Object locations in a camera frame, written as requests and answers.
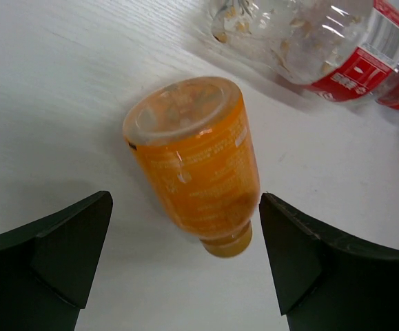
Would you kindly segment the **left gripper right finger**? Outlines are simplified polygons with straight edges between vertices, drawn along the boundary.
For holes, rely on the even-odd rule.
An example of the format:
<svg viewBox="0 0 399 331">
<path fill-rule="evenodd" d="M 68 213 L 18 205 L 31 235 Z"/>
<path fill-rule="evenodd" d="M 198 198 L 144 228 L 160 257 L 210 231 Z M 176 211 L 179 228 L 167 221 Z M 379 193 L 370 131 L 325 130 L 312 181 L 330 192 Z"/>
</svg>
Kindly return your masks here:
<svg viewBox="0 0 399 331">
<path fill-rule="evenodd" d="M 399 330 L 399 250 L 348 234 L 270 193 L 259 212 L 290 330 Z"/>
</svg>

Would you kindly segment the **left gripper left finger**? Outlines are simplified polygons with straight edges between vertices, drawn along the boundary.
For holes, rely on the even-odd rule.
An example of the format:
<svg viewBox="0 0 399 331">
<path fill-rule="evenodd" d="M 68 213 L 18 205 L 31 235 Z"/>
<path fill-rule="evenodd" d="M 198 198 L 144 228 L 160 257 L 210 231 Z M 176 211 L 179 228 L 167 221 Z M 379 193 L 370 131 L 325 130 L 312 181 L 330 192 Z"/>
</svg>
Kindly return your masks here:
<svg viewBox="0 0 399 331">
<path fill-rule="evenodd" d="M 110 224 L 112 196 L 97 192 L 0 234 L 0 330 L 74 330 Z"/>
</svg>

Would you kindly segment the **left orange juice bottle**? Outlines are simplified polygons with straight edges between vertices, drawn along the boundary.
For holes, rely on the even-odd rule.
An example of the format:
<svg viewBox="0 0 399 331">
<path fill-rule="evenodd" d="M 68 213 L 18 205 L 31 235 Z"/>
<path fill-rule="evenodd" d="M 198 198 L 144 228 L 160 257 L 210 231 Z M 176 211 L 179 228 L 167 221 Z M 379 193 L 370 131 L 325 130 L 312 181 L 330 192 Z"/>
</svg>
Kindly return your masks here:
<svg viewBox="0 0 399 331">
<path fill-rule="evenodd" d="M 233 81 L 197 77 L 153 92 L 129 110 L 123 137 L 181 230 L 220 258 L 249 246 L 260 179 Z"/>
</svg>

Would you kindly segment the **red label clear bottle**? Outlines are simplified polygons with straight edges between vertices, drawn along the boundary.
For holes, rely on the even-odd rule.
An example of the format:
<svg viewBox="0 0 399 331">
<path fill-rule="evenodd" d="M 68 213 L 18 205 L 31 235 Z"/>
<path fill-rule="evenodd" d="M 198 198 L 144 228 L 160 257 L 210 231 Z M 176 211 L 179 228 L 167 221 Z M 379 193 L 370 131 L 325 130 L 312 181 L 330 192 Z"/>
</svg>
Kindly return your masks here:
<svg viewBox="0 0 399 331">
<path fill-rule="evenodd" d="M 390 1 L 211 1 L 239 61 L 334 103 L 399 110 L 399 6 Z"/>
</svg>

